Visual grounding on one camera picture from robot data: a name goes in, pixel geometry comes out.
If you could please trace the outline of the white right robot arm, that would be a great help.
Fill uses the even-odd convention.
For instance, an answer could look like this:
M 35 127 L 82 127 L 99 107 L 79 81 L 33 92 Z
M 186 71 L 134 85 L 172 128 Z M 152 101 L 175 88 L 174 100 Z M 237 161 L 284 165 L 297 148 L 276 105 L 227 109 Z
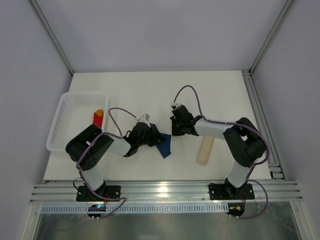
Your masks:
M 209 120 L 203 116 L 193 116 L 180 103 L 171 105 L 171 133 L 174 137 L 193 135 L 213 137 L 226 141 L 234 159 L 232 170 L 223 184 L 209 184 L 211 200 L 240 200 L 242 197 L 253 199 L 248 184 L 249 173 L 255 162 L 268 150 L 267 143 L 246 117 L 236 122 L 223 123 Z

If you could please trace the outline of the blue paper napkin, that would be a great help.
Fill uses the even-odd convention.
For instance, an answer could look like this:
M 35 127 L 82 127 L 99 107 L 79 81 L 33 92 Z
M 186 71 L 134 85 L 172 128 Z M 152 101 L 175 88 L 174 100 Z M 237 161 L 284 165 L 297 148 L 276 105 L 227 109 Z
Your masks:
M 156 147 L 161 156 L 165 159 L 171 155 L 172 136 L 170 134 L 160 132 L 156 125 L 154 125 L 154 129 L 163 138 L 163 140 L 161 140 L 160 143 L 156 144 Z

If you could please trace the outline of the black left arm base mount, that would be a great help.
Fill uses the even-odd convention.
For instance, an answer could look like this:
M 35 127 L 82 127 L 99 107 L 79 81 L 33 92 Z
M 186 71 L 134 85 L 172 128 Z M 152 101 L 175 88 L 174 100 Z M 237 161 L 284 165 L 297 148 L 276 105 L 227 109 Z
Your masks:
M 117 199 L 121 197 L 120 185 L 102 185 L 93 194 L 85 185 L 79 186 L 77 190 L 77 202 L 102 202 L 105 198 Z

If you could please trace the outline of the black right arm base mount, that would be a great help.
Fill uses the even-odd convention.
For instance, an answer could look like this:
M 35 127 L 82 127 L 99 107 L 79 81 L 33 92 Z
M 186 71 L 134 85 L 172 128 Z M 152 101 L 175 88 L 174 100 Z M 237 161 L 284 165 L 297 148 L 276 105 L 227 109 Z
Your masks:
M 253 186 L 245 183 L 239 188 L 222 183 L 210 183 L 208 185 L 210 200 L 227 201 L 227 200 L 254 200 L 255 194 Z

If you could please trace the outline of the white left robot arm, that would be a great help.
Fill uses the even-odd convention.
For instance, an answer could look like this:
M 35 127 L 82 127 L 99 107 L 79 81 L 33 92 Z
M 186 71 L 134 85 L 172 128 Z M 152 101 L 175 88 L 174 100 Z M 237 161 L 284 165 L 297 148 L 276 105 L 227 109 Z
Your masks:
M 89 125 L 65 147 L 66 153 L 76 163 L 76 169 L 83 186 L 79 187 L 78 201 L 89 197 L 94 200 L 116 201 L 108 193 L 108 187 L 100 173 L 98 162 L 110 152 L 129 158 L 138 152 L 142 146 L 154 147 L 166 143 L 168 140 L 160 133 L 155 124 L 138 122 L 125 136 L 115 136 L 103 132 L 95 124 Z

